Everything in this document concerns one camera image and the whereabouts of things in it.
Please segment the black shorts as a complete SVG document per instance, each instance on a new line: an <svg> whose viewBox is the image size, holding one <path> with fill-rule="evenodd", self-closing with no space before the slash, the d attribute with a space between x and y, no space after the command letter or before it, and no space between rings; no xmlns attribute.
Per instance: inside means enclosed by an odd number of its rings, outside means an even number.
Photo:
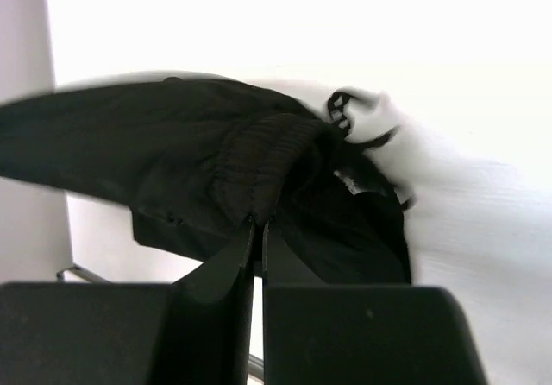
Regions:
<svg viewBox="0 0 552 385"><path fill-rule="evenodd" d="M141 245L201 262L276 221L322 281L411 284L398 184L354 137L380 96L340 89L321 114L217 77L51 92L1 107L1 175L126 206Z"/></svg>

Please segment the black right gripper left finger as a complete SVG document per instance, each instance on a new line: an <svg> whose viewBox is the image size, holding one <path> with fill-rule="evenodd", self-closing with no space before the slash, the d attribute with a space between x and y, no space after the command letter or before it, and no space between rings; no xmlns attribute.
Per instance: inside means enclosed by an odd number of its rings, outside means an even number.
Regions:
<svg viewBox="0 0 552 385"><path fill-rule="evenodd" d="M150 382L245 384L254 290L255 224L171 285Z"/></svg>

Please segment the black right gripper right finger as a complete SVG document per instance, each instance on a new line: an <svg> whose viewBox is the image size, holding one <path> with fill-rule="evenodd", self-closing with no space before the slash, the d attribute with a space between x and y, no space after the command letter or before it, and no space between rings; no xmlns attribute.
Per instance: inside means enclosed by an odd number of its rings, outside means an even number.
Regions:
<svg viewBox="0 0 552 385"><path fill-rule="evenodd" d="M263 236L264 382L485 384L458 301L439 287L322 282L277 221Z"/></svg>

